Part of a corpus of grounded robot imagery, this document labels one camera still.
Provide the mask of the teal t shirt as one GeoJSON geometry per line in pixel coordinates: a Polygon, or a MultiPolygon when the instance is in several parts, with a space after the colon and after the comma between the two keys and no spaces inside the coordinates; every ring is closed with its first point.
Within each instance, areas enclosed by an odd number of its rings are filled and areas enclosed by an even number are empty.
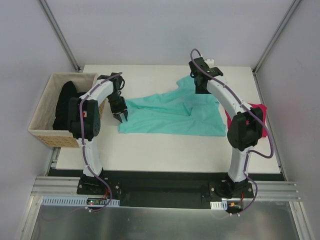
{"type": "Polygon", "coordinates": [[[128,120],[120,124],[123,134],[169,134],[225,137],[226,125],[219,101],[212,94],[196,94],[194,80],[186,76],[177,89],[126,101],[128,120]]]}

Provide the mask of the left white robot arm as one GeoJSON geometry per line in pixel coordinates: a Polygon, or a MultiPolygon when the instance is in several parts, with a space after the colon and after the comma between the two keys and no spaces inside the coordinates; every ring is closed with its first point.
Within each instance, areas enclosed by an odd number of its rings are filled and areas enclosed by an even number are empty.
{"type": "Polygon", "coordinates": [[[122,73],[100,75],[94,86],[80,97],[72,97],[68,103],[67,128],[81,149],[84,162],[78,182],[77,194],[102,195],[111,192],[104,180],[99,157],[97,136],[101,129],[100,105],[108,100],[112,116],[120,123],[128,119],[128,108],[121,91],[125,86],[122,73]]]}

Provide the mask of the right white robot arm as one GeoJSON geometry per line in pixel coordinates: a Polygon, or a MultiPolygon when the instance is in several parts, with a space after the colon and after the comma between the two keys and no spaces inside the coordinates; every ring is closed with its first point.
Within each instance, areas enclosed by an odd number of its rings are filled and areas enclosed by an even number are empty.
{"type": "Polygon", "coordinates": [[[216,97],[231,119],[227,130],[227,140],[232,147],[230,167],[225,181],[215,187],[215,193],[227,199],[237,197],[249,181],[250,151],[263,135],[263,110],[239,98],[226,83],[222,71],[218,67],[210,68],[203,57],[192,59],[189,67],[195,93],[216,97]]]}

